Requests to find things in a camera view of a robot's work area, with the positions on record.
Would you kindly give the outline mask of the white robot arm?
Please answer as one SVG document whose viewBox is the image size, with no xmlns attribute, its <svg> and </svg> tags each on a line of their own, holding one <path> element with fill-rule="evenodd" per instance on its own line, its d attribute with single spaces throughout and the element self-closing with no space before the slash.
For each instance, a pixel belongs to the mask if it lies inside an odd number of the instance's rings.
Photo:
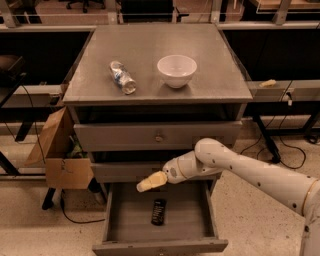
<svg viewBox="0 0 320 256">
<path fill-rule="evenodd" d="M 167 183 L 210 176 L 225 169 L 305 218 L 299 256 L 320 256 L 320 180 L 237 154 L 217 140 L 204 138 L 194 149 L 165 163 L 137 184 L 140 192 Z"/>
</svg>

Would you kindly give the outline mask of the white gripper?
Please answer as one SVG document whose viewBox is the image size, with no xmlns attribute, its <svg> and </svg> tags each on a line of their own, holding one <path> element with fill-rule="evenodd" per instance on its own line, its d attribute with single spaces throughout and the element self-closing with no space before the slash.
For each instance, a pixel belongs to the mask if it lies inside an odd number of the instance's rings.
<svg viewBox="0 0 320 256">
<path fill-rule="evenodd" d="M 136 186 L 139 192 L 145 192 L 153 188 L 165 185 L 167 182 L 178 184 L 197 177 L 205 177 L 214 174 L 214 169 L 200 162 L 194 151 L 188 152 L 168 161 L 162 171 L 158 171 L 139 182 Z"/>
</svg>

